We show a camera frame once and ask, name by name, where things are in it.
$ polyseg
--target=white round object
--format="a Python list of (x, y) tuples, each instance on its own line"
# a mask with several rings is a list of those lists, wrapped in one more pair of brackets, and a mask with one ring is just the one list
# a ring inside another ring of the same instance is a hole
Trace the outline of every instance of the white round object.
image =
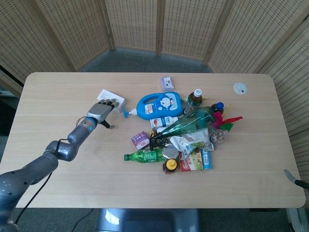
[(199, 88), (197, 88), (196, 90), (194, 90), (194, 96), (196, 98), (200, 97), (202, 95), (202, 90), (200, 90)]
[(247, 86), (242, 82), (235, 83), (233, 89), (235, 93), (240, 95), (247, 93)]

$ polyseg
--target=green plastic bottle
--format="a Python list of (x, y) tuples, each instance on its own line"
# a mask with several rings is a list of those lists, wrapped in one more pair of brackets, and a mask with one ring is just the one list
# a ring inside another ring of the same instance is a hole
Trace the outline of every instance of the green plastic bottle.
[(206, 128), (215, 122), (213, 110), (209, 107), (197, 108), (180, 118), (174, 124), (158, 133), (156, 138), (187, 134)]
[(125, 161), (135, 161), (139, 163), (164, 162), (165, 158), (162, 155), (162, 149), (156, 148), (152, 151), (149, 149), (139, 150), (132, 154), (124, 155)]

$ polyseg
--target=clear plastic bag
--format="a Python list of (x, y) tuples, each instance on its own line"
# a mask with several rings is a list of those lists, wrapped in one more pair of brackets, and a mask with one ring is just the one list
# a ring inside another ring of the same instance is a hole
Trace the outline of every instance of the clear plastic bag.
[(169, 140), (177, 150), (182, 152), (182, 160), (187, 158), (197, 147), (213, 150), (207, 128), (182, 136), (172, 136)]

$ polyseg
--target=purple box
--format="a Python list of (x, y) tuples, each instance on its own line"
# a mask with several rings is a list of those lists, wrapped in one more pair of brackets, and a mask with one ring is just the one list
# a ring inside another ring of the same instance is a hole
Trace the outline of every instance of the purple box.
[(137, 150), (142, 149), (143, 147), (146, 147), (149, 145), (149, 139), (145, 132), (141, 132), (134, 137), (131, 138), (132, 143), (135, 145)]

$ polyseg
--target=dark blue bottle cap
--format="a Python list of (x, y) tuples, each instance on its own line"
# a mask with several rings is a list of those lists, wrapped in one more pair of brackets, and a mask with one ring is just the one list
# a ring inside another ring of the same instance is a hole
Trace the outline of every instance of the dark blue bottle cap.
[(222, 102), (218, 102), (216, 108), (217, 110), (222, 110), (224, 108), (224, 104)]

